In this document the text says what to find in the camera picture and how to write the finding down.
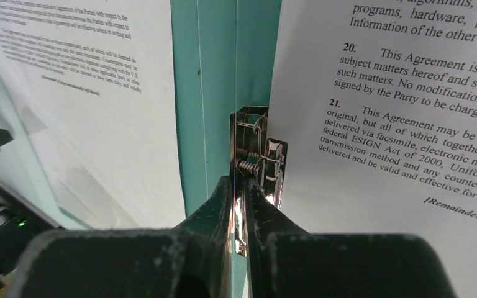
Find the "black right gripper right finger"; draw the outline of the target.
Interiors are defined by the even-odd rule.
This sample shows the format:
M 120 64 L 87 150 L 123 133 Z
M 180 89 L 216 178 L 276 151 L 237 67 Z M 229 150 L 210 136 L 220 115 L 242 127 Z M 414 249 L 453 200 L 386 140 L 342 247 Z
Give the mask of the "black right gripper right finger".
M 405 234 L 309 233 L 243 182 L 251 297 L 455 297 L 439 257 Z

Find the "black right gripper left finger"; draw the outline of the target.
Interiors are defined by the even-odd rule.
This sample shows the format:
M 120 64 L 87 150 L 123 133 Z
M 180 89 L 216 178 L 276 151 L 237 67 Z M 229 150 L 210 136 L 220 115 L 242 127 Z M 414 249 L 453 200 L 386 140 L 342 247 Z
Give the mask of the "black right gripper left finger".
M 22 254 L 11 297 L 230 297 L 232 181 L 171 229 L 50 230 Z

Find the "metal folder clip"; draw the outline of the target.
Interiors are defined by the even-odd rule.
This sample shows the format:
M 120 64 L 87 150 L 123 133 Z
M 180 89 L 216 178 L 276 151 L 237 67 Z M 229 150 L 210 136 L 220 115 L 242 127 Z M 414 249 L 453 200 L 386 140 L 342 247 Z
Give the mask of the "metal folder clip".
M 288 144 L 268 136 L 268 107 L 244 106 L 230 115 L 230 175 L 234 189 L 236 254 L 247 256 L 244 180 L 253 178 L 265 199 L 281 208 Z

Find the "printed white paper sheet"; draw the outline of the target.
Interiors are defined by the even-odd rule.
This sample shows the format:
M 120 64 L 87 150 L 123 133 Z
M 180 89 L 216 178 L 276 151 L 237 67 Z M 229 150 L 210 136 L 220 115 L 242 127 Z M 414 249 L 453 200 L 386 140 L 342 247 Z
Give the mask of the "printed white paper sheet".
M 0 1 L 0 180 L 66 227 L 185 217 L 169 1 Z

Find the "white paper sheet stack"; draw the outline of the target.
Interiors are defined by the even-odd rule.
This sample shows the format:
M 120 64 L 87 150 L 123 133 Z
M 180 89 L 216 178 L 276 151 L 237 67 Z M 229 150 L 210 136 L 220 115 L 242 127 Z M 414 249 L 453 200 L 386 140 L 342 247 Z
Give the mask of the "white paper sheet stack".
M 477 297 L 477 1 L 283 1 L 268 131 L 298 225 L 418 235 Z

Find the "teal plastic folder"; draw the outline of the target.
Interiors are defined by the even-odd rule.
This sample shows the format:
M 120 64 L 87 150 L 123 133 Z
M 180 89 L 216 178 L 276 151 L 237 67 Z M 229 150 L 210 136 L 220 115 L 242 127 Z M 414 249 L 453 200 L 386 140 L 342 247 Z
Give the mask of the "teal plastic folder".
M 185 216 L 229 171 L 229 116 L 268 102 L 279 1 L 169 1 Z

